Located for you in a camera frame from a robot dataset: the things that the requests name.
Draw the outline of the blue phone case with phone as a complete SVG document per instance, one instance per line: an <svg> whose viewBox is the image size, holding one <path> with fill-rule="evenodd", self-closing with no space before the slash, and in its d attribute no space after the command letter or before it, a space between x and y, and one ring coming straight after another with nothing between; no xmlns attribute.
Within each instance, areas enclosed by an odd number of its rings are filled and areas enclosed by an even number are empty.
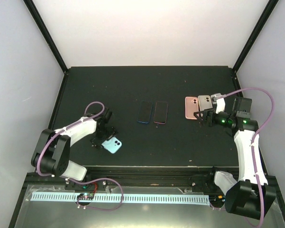
<svg viewBox="0 0 285 228"><path fill-rule="evenodd" d="M111 154L115 154L121 148L122 142L116 137L112 137L109 140L105 140L101 145Z"/></svg>

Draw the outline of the pink phone case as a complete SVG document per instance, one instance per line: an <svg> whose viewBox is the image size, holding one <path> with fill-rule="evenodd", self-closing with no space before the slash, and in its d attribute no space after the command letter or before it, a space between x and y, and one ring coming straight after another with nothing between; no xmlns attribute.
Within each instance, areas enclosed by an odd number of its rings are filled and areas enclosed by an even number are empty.
<svg viewBox="0 0 285 228"><path fill-rule="evenodd" d="M185 98L185 117L189 120L197 120L194 116L195 112L199 112L197 97L187 96Z"/></svg>

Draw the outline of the beige phone case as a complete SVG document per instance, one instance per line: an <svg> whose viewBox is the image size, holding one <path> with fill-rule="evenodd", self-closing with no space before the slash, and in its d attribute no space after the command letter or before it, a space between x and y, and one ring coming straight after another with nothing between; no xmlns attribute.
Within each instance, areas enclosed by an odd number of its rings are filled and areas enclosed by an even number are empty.
<svg viewBox="0 0 285 228"><path fill-rule="evenodd" d="M212 108L211 97L209 95L199 95L197 98L200 111Z"/></svg>

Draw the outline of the purple phone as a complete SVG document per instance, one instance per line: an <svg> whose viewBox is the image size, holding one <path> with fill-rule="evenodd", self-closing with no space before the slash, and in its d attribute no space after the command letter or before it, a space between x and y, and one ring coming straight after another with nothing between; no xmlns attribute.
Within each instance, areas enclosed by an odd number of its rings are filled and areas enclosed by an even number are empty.
<svg viewBox="0 0 285 228"><path fill-rule="evenodd" d="M154 123L165 124L167 119L168 102L157 101L154 112Z"/></svg>

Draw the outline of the blue phone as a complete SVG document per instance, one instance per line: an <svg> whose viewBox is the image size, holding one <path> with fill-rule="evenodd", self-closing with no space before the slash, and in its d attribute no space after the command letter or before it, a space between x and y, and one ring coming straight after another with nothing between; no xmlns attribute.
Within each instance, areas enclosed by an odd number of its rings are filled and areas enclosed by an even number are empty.
<svg viewBox="0 0 285 228"><path fill-rule="evenodd" d="M142 101L140 103L137 122L148 124L150 122L151 112L153 108L153 103L150 101Z"/></svg>

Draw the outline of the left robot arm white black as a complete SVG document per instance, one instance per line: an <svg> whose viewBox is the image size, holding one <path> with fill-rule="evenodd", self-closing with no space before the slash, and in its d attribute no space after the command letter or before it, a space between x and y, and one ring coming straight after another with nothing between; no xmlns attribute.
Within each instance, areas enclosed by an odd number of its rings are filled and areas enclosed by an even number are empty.
<svg viewBox="0 0 285 228"><path fill-rule="evenodd" d="M84 116L68 126L43 130L32 155L31 165L40 176L63 177L74 180L82 190L90 188L92 177L87 175L87 168L70 160L70 150L75 143L90 135L93 147L104 148L115 154L122 142L116 138L117 130L106 126L111 116L112 111L103 106L99 113L85 112Z"/></svg>

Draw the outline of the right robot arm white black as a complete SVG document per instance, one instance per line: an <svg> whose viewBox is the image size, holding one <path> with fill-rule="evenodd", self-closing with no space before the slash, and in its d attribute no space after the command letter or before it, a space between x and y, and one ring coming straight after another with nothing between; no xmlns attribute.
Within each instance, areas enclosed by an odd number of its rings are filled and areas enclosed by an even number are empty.
<svg viewBox="0 0 285 228"><path fill-rule="evenodd" d="M228 172L217 171L206 179L207 188L223 192L228 213L262 220L276 198L276 190L269 186L263 172L258 122L250 114L252 100L235 98L231 113L225 112L221 94L201 95L198 104L199 111L194 112L194 117L200 123L231 129L239 161L237 180Z"/></svg>

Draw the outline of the small circuit board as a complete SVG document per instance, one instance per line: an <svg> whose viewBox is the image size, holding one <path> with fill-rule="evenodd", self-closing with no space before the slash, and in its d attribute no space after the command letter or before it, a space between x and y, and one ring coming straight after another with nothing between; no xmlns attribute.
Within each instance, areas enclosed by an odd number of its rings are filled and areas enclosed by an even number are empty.
<svg viewBox="0 0 285 228"><path fill-rule="evenodd" d="M81 193L77 196L77 201L81 200L93 200L94 193Z"/></svg>

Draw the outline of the black aluminium rail base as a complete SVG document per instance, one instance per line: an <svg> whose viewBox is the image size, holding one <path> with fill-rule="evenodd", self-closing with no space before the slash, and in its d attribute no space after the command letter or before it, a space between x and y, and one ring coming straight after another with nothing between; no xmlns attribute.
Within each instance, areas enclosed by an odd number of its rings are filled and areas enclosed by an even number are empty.
<svg viewBox="0 0 285 228"><path fill-rule="evenodd" d="M81 182L97 179L98 189L105 185L116 186L114 179L122 187L174 187L185 191L218 192L214 185L216 171L231 173L237 180L238 167L143 167L143 166L90 166Z"/></svg>

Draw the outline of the right black frame post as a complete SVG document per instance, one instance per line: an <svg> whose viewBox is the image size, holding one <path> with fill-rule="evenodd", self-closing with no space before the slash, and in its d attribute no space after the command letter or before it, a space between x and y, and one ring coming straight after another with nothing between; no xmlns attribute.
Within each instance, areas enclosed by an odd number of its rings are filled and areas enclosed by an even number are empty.
<svg viewBox="0 0 285 228"><path fill-rule="evenodd" d="M248 53L250 52L251 48L253 47L255 41L257 40L259 34L261 33L263 27L265 26L266 22L268 21L270 15L272 14L273 10L275 9L276 5L278 4L279 0L269 0L262 11L257 23L255 24L249 38L247 39L239 57L237 58L232 71L234 73L238 73L241 65L243 64L244 60L246 59Z"/></svg>

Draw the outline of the black frame post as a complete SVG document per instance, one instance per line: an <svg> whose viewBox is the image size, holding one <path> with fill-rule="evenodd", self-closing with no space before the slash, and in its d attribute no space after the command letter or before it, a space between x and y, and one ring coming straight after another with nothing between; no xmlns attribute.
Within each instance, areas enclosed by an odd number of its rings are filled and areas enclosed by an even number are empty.
<svg viewBox="0 0 285 228"><path fill-rule="evenodd" d="M257 40L259 34L261 33L263 27L265 26L266 22L268 21L270 15L272 14L273 10L275 9L276 5L278 4L279 0L269 0L262 11L257 23L255 24L249 38L247 39L239 57L237 58L232 71L234 73L238 73L241 65L243 64L244 60L246 59L248 53L250 52L251 48L253 47L255 41Z"/></svg>
<svg viewBox="0 0 285 228"><path fill-rule="evenodd" d="M66 66L54 40L52 39L52 36L50 35L50 32L48 31L37 7L34 4L33 0L23 0L23 2L26 5L26 8L28 9L29 13L31 14L33 20L35 21L37 27L39 28L43 38L45 39L48 47L50 48L52 54L54 55L57 63L59 64L62 72L64 74L68 73L68 67Z"/></svg>

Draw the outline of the left black frame post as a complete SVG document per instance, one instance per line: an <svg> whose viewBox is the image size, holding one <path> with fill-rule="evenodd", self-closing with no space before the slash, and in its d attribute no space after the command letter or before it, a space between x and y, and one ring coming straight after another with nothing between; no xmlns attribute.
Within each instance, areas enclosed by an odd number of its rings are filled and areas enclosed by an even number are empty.
<svg viewBox="0 0 285 228"><path fill-rule="evenodd" d="M52 39L52 36L50 35L50 32L48 31L37 7L34 4L33 0L23 0L23 2L26 5L26 8L28 9L29 13L31 14L33 20L35 21L37 27L39 28L43 38L45 39L48 47L50 48L52 54L54 55L57 63L59 64L62 72L64 74L68 73L68 67L66 66L54 40Z"/></svg>

